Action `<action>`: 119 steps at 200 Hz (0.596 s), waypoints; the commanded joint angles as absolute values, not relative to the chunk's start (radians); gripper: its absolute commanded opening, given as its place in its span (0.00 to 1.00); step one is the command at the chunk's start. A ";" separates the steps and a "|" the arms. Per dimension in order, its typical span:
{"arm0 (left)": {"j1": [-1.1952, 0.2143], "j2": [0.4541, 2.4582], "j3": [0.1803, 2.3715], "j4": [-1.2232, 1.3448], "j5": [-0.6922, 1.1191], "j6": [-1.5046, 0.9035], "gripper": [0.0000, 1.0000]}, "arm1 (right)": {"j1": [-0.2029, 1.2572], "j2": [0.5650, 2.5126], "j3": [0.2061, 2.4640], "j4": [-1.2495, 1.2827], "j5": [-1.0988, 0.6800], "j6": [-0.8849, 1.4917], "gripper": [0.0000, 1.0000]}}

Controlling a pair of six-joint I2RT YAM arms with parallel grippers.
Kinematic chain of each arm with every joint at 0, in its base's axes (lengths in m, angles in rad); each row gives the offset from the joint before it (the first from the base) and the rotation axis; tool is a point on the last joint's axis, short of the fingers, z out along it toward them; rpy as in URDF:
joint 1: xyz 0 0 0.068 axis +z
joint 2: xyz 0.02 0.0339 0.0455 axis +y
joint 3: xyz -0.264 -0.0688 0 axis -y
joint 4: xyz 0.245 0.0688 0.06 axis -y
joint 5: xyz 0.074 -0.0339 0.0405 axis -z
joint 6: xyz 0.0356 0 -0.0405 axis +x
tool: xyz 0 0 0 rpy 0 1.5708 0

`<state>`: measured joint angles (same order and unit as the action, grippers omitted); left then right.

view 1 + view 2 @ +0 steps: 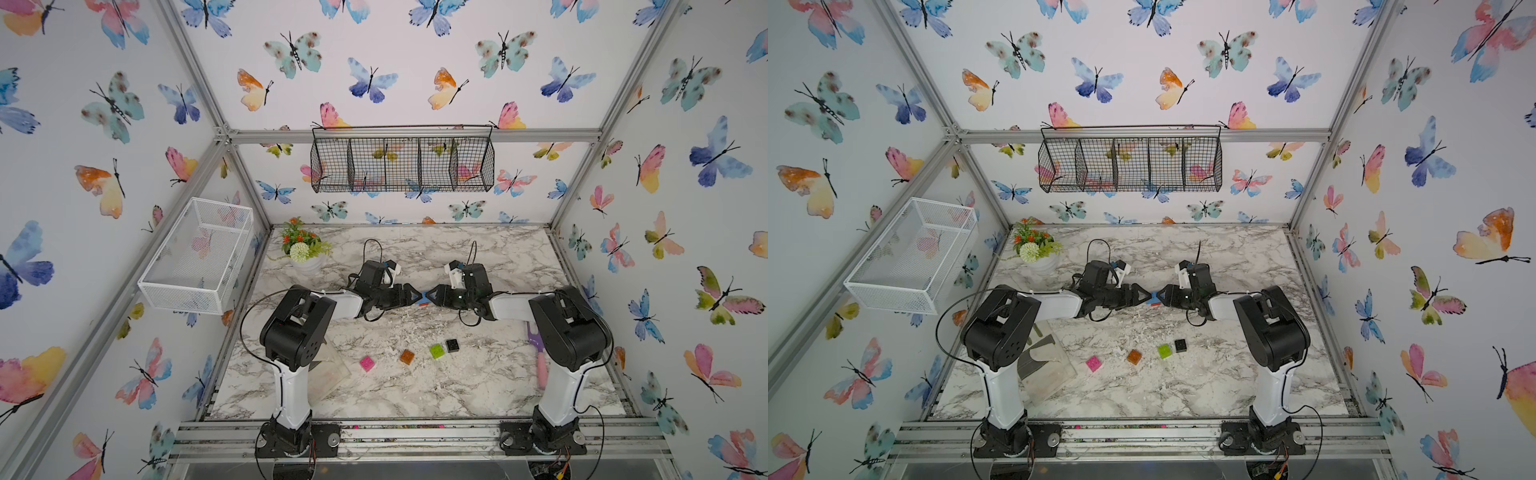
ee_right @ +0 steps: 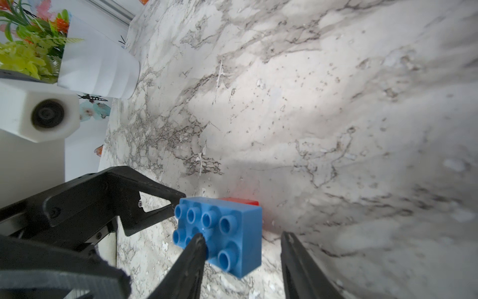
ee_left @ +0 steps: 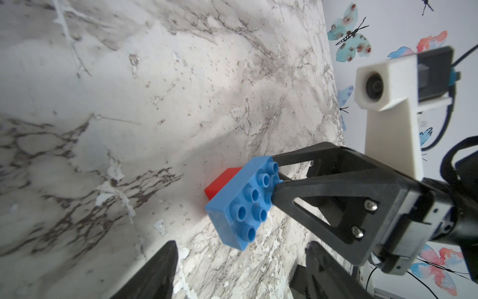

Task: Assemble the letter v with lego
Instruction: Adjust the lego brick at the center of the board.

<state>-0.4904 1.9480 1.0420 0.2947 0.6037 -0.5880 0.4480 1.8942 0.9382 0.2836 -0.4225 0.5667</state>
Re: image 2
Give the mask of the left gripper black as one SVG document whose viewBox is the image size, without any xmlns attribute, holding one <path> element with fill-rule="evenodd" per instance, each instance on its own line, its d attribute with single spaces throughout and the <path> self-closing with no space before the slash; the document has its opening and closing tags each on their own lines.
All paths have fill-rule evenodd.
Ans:
<svg viewBox="0 0 478 299">
<path fill-rule="evenodd" d="M 167 201 L 146 212 L 145 193 Z M 129 166 L 86 174 L 47 192 L 44 201 L 23 200 L 1 209 L 1 298 L 126 299 L 131 279 L 103 260 L 98 241 L 117 228 L 131 236 L 173 217 L 185 194 Z"/>
</svg>

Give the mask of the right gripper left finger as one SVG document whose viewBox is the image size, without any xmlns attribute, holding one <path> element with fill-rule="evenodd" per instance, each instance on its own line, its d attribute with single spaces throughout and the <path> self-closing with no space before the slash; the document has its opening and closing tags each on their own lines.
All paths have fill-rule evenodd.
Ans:
<svg viewBox="0 0 478 299">
<path fill-rule="evenodd" d="M 149 299 L 199 299 L 207 245 L 196 234 Z"/>
</svg>

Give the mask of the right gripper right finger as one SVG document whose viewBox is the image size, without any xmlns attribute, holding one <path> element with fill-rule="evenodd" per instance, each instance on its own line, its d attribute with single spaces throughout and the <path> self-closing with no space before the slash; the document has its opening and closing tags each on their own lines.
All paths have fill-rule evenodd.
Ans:
<svg viewBox="0 0 478 299">
<path fill-rule="evenodd" d="M 281 265 L 286 298 L 343 298 L 292 232 L 281 234 Z"/>
</svg>

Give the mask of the blue lego brick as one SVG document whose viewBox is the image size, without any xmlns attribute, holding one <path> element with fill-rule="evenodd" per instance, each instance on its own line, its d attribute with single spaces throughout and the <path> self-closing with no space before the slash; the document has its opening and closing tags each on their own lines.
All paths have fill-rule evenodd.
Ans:
<svg viewBox="0 0 478 299">
<path fill-rule="evenodd" d="M 262 207 L 225 199 L 182 198 L 174 217 L 176 246 L 184 249 L 196 234 L 202 234 L 206 261 L 238 279 L 261 266 Z"/>
</svg>

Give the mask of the red lego brick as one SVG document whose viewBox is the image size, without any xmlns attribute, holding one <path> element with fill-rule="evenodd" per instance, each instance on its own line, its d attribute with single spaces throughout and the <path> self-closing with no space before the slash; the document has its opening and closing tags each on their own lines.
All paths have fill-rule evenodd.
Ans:
<svg viewBox="0 0 478 299">
<path fill-rule="evenodd" d="M 233 202 L 233 203 L 239 203 L 239 204 L 248 204 L 248 205 L 253 205 L 253 206 L 259 206 L 258 201 L 253 201 L 249 199 L 240 199 L 240 198 L 221 198 L 223 201 L 228 201 L 228 202 Z"/>
</svg>

